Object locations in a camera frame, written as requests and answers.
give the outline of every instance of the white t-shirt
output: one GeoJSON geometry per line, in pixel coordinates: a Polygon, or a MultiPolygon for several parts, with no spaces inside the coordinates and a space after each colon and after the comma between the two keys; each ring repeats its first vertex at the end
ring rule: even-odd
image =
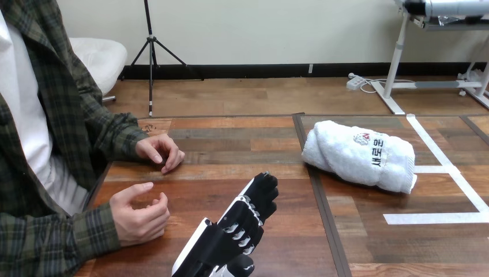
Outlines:
{"type": "Polygon", "coordinates": [[[38,98],[36,76],[22,34],[0,16],[0,93],[14,119],[25,158],[49,195],[69,214],[80,212],[87,192],[60,157],[38,98]]]}

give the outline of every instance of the white wall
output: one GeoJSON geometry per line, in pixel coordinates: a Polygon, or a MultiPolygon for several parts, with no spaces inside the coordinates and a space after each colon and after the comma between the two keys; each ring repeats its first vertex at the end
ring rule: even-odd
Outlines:
{"type": "MultiPolygon", "coordinates": [[[[69,36],[116,40],[136,57],[143,0],[58,0],[69,36]]],[[[188,64],[390,62],[402,17],[392,0],[149,0],[153,33],[188,64]]],[[[408,28],[404,62],[466,62],[484,32],[408,28]]],[[[148,48],[138,64],[148,64],[148,48]]],[[[157,47],[158,63],[178,63],[157,47]]]]}

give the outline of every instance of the white chair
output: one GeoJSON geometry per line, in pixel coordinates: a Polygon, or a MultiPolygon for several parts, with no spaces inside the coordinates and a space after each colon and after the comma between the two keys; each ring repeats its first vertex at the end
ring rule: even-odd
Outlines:
{"type": "MultiPolygon", "coordinates": [[[[113,40],[70,38],[73,51],[83,62],[105,96],[115,85],[127,59],[126,48],[113,40]]],[[[115,96],[103,101],[115,101],[115,96]]]]}

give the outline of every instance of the white stand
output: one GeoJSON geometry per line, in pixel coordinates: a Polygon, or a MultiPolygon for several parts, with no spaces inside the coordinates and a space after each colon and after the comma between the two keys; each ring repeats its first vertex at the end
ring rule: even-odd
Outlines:
{"type": "Polygon", "coordinates": [[[401,26],[401,32],[399,34],[399,39],[396,44],[396,49],[394,50],[394,56],[392,57],[392,62],[390,64],[389,75],[387,77],[387,81],[385,87],[382,86],[379,82],[372,82],[371,85],[374,87],[377,94],[381,97],[381,99],[386,103],[389,109],[394,114],[405,114],[405,112],[399,107],[399,105],[392,99],[391,92],[392,89],[395,88],[461,88],[467,91],[470,95],[472,95],[476,100],[478,100],[482,105],[484,105],[487,109],[489,109],[489,99],[484,96],[484,92],[486,91],[487,84],[489,84],[489,62],[487,63],[486,69],[484,70],[482,79],[477,82],[469,82],[465,80],[456,80],[456,81],[428,81],[428,82],[415,82],[415,83],[394,83],[397,74],[397,68],[399,66],[399,62],[401,61],[401,56],[404,48],[404,41],[406,38],[406,29],[409,23],[410,15],[408,13],[404,13],[403,24],[401,26]]]}

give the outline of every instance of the person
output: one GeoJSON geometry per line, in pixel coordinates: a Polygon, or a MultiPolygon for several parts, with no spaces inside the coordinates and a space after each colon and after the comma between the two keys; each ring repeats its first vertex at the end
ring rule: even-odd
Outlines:
{"type": "Polygon", "coordinates": [[[85,261],[163,235],[164,193],[130,206],[152,183],[86,204],[107,161],[152,161],[167,174],[185,154],[103,107],[56,0],[0,0],[0,12],[0,276],[74,275],[85,261]]]}

